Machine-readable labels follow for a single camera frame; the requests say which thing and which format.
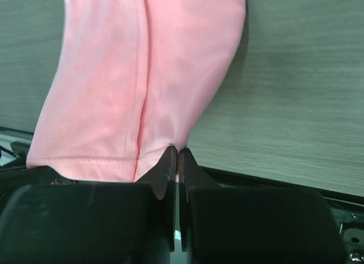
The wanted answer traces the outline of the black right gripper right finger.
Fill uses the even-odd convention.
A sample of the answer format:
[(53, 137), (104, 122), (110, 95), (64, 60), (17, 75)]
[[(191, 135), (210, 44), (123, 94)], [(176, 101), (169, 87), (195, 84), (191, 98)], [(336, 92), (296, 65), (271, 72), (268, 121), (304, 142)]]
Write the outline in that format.
[(189, 263), (344, 263), (328, 202), (309, 188), (222, 187), (180, 151), (181, 248)]

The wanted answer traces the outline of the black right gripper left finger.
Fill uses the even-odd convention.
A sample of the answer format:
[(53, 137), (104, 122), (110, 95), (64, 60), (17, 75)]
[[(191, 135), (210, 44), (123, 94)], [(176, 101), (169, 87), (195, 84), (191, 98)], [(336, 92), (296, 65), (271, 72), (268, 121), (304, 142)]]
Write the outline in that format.
[(2, 263), (169, 263), (177, 152), (133, 183), (71, 180), (50, 167), (1, 169)]

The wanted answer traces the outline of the pink t shirt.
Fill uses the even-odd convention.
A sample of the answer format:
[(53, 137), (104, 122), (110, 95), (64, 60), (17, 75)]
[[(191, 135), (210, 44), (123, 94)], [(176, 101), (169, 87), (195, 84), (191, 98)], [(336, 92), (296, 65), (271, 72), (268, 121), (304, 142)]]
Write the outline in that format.
[(246, 0), (64, 0), (59, 65), (26, 166), (133, 182), (188, 135), (241, 40)]

